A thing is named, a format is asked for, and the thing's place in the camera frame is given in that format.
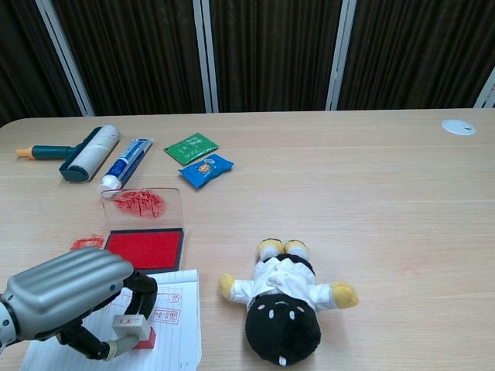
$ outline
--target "green snack packet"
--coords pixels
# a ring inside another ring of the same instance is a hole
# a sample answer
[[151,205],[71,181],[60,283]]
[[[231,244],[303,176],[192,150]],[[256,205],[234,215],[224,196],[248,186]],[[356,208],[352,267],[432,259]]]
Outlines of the green snack packet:
[[165,148],[163,151],[171,155],[180,164],[187,165],[191,161],[194,161],[217,148],[218,145],[213,143],[210,139],[204,137],[200,133],[195,133],[183,141]]

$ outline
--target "doll's white shirt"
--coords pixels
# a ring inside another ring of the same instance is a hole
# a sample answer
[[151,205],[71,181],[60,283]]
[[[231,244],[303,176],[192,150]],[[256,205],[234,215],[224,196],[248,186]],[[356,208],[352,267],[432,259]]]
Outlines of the doll's white shirt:
[[235,280],[230,299],[252,306],[255,298],[263,294],[286,294],[305,301],[315,311],[336,308],[329,284],[316,284],[313,272],[303,263],[273,257],[254,267],[253,280]]

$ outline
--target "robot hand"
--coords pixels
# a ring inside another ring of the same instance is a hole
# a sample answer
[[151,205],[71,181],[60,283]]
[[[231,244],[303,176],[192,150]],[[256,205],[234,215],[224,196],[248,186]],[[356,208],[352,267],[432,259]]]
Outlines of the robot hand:
[[100,342],[82,320],[113,301],[122,288],[132,291],[125,314],[148,318],[155,305],[156,281],[107,250],[85,247],[12,276],[0,297],[0,353],[23,340],[55,335],[60,344],[89,359],[119,356],[137,344],[137,336]]

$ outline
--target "stuffed toy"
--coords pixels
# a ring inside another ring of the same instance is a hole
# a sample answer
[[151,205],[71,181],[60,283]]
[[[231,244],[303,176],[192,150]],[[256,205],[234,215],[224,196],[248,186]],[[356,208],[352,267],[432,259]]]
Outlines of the stuffed toy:
[[276,365],[290,366],[313,353],[321,339],[316,312],[350,308],[358,298],[343,282],[316,284],[309,249],[298,240],[284,246],[264,240],[253,280],[220,276],[220,293],[247,305],[246,337],[251,348]]

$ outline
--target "wooden table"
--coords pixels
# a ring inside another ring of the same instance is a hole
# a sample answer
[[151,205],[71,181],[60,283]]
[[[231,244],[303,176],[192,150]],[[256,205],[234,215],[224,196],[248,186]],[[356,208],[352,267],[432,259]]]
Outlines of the wooden table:
[[[477,133],[444,131],[445,118]],[[60,162],[15,158],[33,144],[75,145],[121,129],[92,182]],[[194,191],[162,150],[200,131],[235,162]],[[322,342],[293,370],[492,370],[495,367],[495,110],[354,111],[40,118],[0,129],[0,290],[13,274],[106,231],[101,177],[132,138],[155,144],[128,188],[180,189],[182,269],[200,270],[203,370],[277,369],[244,338],[245,307],[217,278],[249,278],[266,237],[304,240],[320,283],[348,281],[357,307],[319,314]],[[7,348],[18,369],[28,343]]]

